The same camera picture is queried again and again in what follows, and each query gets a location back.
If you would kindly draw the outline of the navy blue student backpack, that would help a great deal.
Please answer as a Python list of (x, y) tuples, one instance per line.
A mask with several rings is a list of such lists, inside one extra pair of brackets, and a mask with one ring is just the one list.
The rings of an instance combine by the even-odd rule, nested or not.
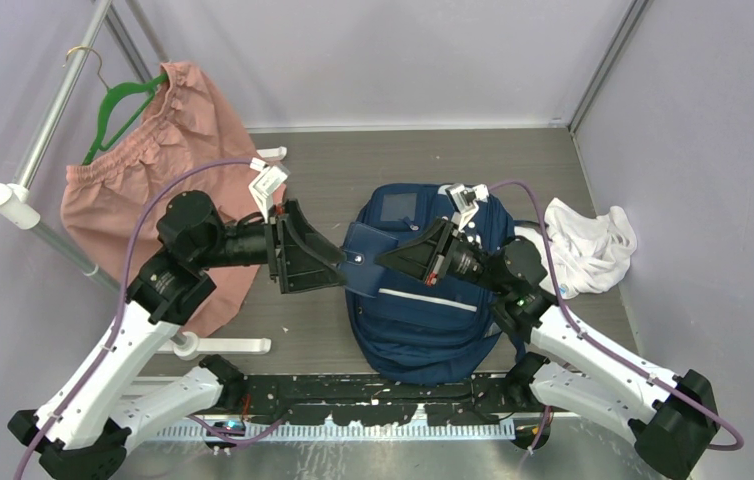
[[(398, 247), (454, 213), (445, 189), (419, 183), (380, 186), (354, 222), (388, 232)], [(466, 379), (501, 335), (489, 309), (493, 294), (453, 277), (427, 286), (386, 269), (375, 297), (346, 289), (345, 298), (362, 355), (392, 381), (436, 385)]]

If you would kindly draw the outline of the small navy blue booklet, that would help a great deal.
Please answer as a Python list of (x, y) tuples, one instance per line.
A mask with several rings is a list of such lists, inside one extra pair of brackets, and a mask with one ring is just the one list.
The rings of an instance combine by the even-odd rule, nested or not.
[(386, 271), (376, 258), (397, 244), (398, 239), (388, 232), (362, 222), (351, 223), (341, 247), (344, 258), (338, 264), (346, 277), (345, 288), (353, 294), (375, 297)]

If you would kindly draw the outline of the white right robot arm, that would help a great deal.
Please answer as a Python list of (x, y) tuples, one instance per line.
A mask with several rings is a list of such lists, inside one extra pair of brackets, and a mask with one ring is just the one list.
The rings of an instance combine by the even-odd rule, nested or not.
[(490, 310), (501, 330), (540, 350), (507, 375), (518, 409), (574, 412), (627, 440), (669, 479), (688, 478), (717, 435), (711, 382), (695, 370), (679, 375), (646, 361), (578, 319), (542, 288), (547, 272), (532, 241), (512, 237), (489, 253), (439, 219), (376, 262), (428, 286), (454, 278), (493, 293)]

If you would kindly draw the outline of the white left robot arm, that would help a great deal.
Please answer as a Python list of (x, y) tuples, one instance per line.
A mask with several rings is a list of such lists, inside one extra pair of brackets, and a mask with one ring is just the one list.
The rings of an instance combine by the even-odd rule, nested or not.
[(206, 193), (192, 190), (168, 203), (156, 228), (160, 249), (122, 287), (100, 343), (48, 402), (9, 421), (54, 479), (107, 479), (177, 420), (244, 403), (244, 374), (218, 354), (153, 393), (123, 400), (140, 370), (213, 293), (212, 269), (266, 265), (284, 294), (345, 282), (344, 253), (307, 222), (296, 200), (228, 223)]

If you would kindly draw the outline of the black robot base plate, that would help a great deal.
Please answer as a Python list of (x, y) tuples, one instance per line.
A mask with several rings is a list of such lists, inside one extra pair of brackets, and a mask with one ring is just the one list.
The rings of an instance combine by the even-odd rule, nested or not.
[(373, 374), (252, 375), (226, 389), (209, 409), (246, 419), (317, 426), (330, 419), (340, 426), (366, 427), (412, 422), (422, 409), (427, 426), (493, 425), (522, 414), (538, 416), (540, 405), (508, 395), (502, 374), (474, 374), (434, 386), (387, 380)]

